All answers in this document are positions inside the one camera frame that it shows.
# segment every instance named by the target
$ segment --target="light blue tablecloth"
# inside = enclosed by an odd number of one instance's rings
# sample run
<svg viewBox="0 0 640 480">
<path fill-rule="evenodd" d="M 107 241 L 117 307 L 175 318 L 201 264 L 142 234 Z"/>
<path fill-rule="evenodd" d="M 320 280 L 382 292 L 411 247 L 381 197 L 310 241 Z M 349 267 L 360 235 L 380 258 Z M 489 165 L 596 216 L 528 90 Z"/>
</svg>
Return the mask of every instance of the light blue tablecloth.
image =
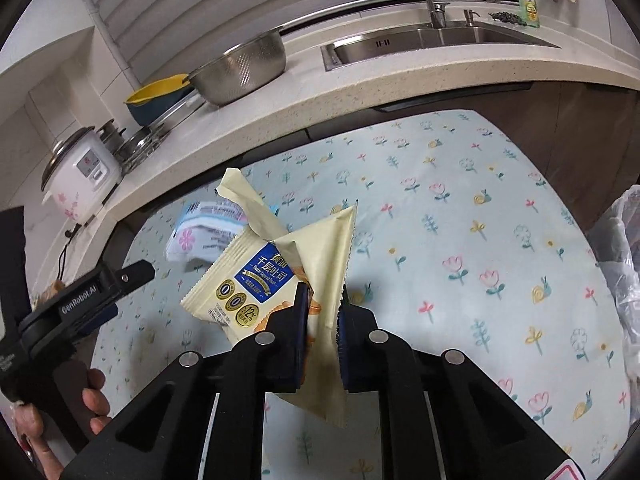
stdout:
<svg viewBox="0 0 640 480">
<path fill-rule="evenodd" d="M 243 169 L 298 229 L 358 201 L 347 286 L 414 348 L 459 348 L 596 478 L 625 441 L 622 329 L 570 213 L 523 153 L 475 112 L 454 110 L 320 140 Z M 117 413 L 180 352 L 229 348 L 179 306 L 207 268 L 162 252 L 196 190 L 150 218 L 126 263 L 156 280 L 120 302 L 94 365 Z M 350 396 L 345 430 L 269 395 L 264 474 L 382 478 L 376 396 Z"/>
</svg>

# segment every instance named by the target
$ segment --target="white countertop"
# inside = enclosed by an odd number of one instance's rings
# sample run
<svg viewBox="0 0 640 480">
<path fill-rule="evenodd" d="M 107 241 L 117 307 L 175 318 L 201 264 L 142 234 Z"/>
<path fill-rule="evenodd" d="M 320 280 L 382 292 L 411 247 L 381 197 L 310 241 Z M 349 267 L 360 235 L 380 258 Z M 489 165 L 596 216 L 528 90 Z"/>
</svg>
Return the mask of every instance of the white countertop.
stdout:
<svg viewBox="0 0 640 480">
<path fill-rule="evenodd" d="M 460 20 L 465 7 L 468 4 L 447 7 L 449 19 Z M 474 3 L 474 8 L 483 16 L 496 10 L 516 12 L 511 6 Z M 385 28 L 392 23 L 416 23 L 416 16 L 415 11 L 411 15 L 391 12 L 368 20 L 342 20 L 331 32 L 331 38 Z M 545 27 L 528 28 L 526 33 L 561 48 L 520 44 L 450 46 L 379 57 L 331 72 L 324 70 L 316 46 L 328 42 L 327 28 L 318 32 L 314 40 L 310 35 L 298 34 L 287 42 L 287 70 L 282 76 L 219 110 L 203 106 L 123 179 L 106 206 L 70 245 L 65 279 L 71 281 L 89 271 L 116 223 L 162 193 L 247 150 L 330 118 L 432 92 L 502 82 L 564 80 L 640 90 L 636 58 L 565 24 L 545 17 L 542 22 Z M 291 52 L 310 44 L 313 46 Z M 55 277 L 64 242 L 61 233 L 47 254 L 36 290 L 44 289 Z"/>
</svg>

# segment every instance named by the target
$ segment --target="stainless steel colander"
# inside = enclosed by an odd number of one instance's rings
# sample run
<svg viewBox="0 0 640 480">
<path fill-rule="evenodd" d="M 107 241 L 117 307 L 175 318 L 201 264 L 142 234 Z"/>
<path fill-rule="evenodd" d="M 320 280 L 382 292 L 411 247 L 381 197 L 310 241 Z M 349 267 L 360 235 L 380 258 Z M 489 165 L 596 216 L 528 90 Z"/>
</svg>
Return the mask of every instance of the stainless steel colander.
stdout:
<svg viewBox="0 0 640 480">
<path fill-rule="evenodd" d="M 277 29 L 230 48 L 191 72 L 190 81 L 210 103 L 224 106 L 250 94 L 284 72 L 287 57 Z"/>
</svg>

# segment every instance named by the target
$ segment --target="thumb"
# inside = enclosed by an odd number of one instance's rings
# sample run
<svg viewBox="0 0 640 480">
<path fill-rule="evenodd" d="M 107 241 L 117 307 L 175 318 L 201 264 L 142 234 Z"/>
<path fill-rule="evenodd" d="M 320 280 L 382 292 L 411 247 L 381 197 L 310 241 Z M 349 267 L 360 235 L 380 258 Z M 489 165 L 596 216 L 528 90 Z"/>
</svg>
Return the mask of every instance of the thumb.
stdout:
<svg viewBox="0 0 640 480">
<path fill-rule="evenodd" d="M 53 454 L 47 441 L 43 439 L 44 422 L 33 404 L 18 406 L 15 409 L 15 427 L 18 435 L 27 436 L 33 452 L 38 457 L 47 480 L 58 480 L 62 474 L 62 464 Z"/>
</svg>

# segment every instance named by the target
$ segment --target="human hand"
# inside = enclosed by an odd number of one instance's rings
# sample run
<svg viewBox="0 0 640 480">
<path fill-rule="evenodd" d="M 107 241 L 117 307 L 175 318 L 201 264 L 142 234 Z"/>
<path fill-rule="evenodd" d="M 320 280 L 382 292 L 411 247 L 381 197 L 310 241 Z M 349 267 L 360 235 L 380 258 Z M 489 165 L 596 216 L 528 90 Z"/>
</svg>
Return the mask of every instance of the human hand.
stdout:
<svg viewBox="0 0 640 480">
<path fill-rule="evenodd" d="M 100 433 L 110 421 L 107 416 L 111 407 L 109 401 L 100 391 L 104 386 L 104 374 L 92 368 L 87 372 L 89 388 L 82 390 L 82 401 L 97 416 L 91 419 L 91 431 Z M 33 404 L 18 406 L 14 412 L 15 429 L 18 436 L 25 435 L 31 449 L 38 457 L 47 480 L 58 480 L 62 474 L 63 466 L 60 460 L 53 454 L 47 441 L 43 439 L 44 423 L 40 413 Z"/>
</svg>

